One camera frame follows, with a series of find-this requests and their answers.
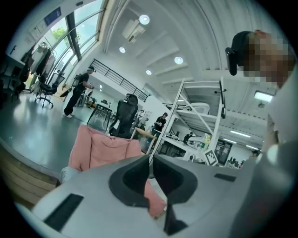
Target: tree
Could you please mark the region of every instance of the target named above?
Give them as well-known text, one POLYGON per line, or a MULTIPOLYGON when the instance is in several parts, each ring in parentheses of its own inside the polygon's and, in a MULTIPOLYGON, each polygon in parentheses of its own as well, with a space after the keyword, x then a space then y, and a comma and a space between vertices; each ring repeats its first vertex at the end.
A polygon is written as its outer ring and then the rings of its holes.
MULTIPOLYGON (((59 28, 52 31, 52 34, 53 34, 53 36, 55 37, 56 40, 58 40, 65 33, 66 33, 66 30, 63 27, 59 27, 59 28)), ((79 32, 77 32, 76 36, 77 36, 78 42, 79 42, 80 38, 81 38, 81 34, 79 32)), ((69 41, 68 41, 67 37, 64 38, 64 41, 65 41, 66 45, 69 46, 69 41)))

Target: blue sign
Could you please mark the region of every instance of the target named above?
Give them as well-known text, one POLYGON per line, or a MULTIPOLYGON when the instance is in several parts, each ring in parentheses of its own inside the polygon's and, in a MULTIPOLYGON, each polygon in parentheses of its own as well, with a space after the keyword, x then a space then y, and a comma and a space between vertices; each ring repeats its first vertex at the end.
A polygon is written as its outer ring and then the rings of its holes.
POLYGON ((48 16, 45 17, 46 25, 49 26, 53 21, 61 16, 61 9, 58 7, 52 11, 48 16))

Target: white shoe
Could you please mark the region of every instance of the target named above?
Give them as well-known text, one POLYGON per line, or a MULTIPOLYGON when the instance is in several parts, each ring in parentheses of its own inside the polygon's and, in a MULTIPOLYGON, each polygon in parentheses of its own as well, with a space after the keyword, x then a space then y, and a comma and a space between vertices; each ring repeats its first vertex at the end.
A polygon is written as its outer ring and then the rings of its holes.
POLYGON ((68 117, 68 118, 72 118, 73 117, 71 114, 66 115, 65 113, 63 114, 63 116, 68 117))

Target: air conditioner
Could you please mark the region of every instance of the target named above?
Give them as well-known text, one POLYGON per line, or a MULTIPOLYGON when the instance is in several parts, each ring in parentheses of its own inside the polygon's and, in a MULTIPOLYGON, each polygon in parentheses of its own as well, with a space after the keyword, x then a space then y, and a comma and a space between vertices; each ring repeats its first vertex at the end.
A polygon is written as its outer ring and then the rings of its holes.
POLYGON ((140 25, 139 20, 129 20, 125 26, 122 35, 128 42, 135 43, 138 35, 144 33, 145 29, 140 25))

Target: black table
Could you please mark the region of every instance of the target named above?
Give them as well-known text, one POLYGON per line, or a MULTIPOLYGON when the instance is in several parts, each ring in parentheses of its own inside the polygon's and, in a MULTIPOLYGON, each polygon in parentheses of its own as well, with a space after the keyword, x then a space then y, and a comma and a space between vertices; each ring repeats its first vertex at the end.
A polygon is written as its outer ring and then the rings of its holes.
POLYGON ((89 121, 91 120, 91 118, 94 115, 96 116, 99 112, 102 112, 102 109, 103 109, 104 112, 106 112, 106 117, 104 119, 104 122, 106 122, 106 120, 108 119, 106 130, 108 129, 108 124, 109 124, 109 121, 110 121, 112 110, 110 108, 108 108, 108 105, 105 105, 105 104, 102 104, 102 103, 98 103, 96 105, 93 112, 91 113, 91 116, 88 119, 87 125, 89 124, 89 121))

